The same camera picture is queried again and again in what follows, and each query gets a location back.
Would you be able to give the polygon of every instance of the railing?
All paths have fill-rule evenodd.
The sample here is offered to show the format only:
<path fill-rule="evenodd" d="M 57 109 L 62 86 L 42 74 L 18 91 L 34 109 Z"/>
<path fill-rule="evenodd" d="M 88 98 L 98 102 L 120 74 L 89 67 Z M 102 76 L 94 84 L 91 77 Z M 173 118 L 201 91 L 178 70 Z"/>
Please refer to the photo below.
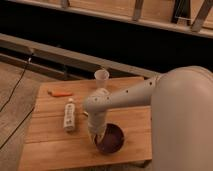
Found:
<path fill-rule="evenodd" d="M 213 0 L 10 1 L 213 38 Z"/>

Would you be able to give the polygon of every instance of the wooden table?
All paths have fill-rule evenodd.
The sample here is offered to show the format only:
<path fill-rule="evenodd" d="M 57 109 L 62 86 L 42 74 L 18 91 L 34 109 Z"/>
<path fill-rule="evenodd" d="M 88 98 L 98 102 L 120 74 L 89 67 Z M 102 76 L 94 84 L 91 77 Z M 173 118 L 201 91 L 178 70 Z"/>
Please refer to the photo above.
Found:
<path fill-rule="evenodd" d="M 142 77 L 110 79 L 110 92 L 142 81 Z M 132 107 L 108 111 L 107 121 L 119 125 L 125 143 L 114 154 L 103 155 L 92 144 L 83 115 L 82 101 L 96 89 L 94 80 L 43 83 L 38 93 L 25 138 L 19 170 L 54 170 L 150 160 L 150 108 Z M 47 90 L 72 91 L 76 103 L 76 126 L 73 133 L 63 130 L 64 106 L 68 97 L 54 98 Z"/>

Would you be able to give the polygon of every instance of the black cable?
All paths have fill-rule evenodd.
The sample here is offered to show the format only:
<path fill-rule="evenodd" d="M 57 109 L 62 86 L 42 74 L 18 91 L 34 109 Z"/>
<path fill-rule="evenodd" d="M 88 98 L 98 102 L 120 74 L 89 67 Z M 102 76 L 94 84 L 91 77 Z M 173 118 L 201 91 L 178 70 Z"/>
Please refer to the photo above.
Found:
<path fill-rule="evenodd" d="M 30 112 L 25 116 L 25 118 L 21 121 L 21 123 L 16 127 L 16 129 L 12 132 L 12 134 L 10 134 L 10 136 L 4 141 L 4 143 L 1 145 L 0 150 L 5 146 L 5 144 L 7 144 L 7 142 L 10 140 L 10 138 L 15 134 L 15 132 L 19 129 L 19 127 L 23 124 L 23 122 L 28 118 L 28 116 L 33 112 L 34 110 L 34 106 L 33 108 L 30 110 Z"/>
<path fill-rule="evenodd" d="M 4 109 L 4 107 L 10 102 L 10 100 L 11 100 L 11 98 L 12 98 L 12 96 L 13 96 L 13 93 L 14 93 L 14 91 L 16 90 L 16 88 L 17 88 L 18 84 L 20 83 L 20 81 L 22 80 L 22 78 L 23 78 L 23 76 L 24 76 L 24 74 L 25 74 L 25 72 L 26 72 L 26 69 L 27 69 L 27 67 L 28 67 L 28 65 L 29 65 L 29 63 L 30 63 L 30 61 L 31 61 L 31 57 L 27 60 L 27 63 L 26 63 L 26 65 L 24 66 L 24 70 L 23 70 L 23 72 L 22 72 L 22 74 L 21 74 L 19 80 L 16 82 L 15 86 L 13 87 L 12 92 L 11 92 L 9 98 L 7 99 L 7 101 L 2 105 L 2 107 L 1 107 L 1 109 L 0 109 L 0 112 L 2 112 L 2 110 Z"/>

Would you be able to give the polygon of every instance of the paper cup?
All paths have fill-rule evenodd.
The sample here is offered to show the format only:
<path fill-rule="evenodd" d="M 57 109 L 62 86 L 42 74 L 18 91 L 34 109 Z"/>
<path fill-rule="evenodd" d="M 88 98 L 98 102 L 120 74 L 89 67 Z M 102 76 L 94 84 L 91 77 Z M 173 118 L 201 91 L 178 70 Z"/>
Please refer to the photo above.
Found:
<path fill-rule="evenodd" d="M 105 69 L 97 70 L 94 74 L 97 88 L 106 88 L 109 79 L 109 72 Z"/>

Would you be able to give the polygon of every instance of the floor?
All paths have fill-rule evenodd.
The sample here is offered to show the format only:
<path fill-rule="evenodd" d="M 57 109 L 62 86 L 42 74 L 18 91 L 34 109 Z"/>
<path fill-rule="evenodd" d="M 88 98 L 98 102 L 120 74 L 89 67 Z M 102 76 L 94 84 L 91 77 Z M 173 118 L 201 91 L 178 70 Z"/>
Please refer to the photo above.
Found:
<path fill-rule="evenodd" d="M 11 91 L 21 76 L 23 69 L 0 62 L 0 108 L 7 101 Z M 35 104 L 36 95 L 42 82 L 57 81 L 45 75 L 26 71 L 17 86 L 10 102 L 0 112 L 0 170 L 17 170 L 21 156 L 24 136 L 30 120 L 30 112 Z M 61 171 L 151 171 L 151 164 L 146 169 L 139 163 L 118 164 Z"/>

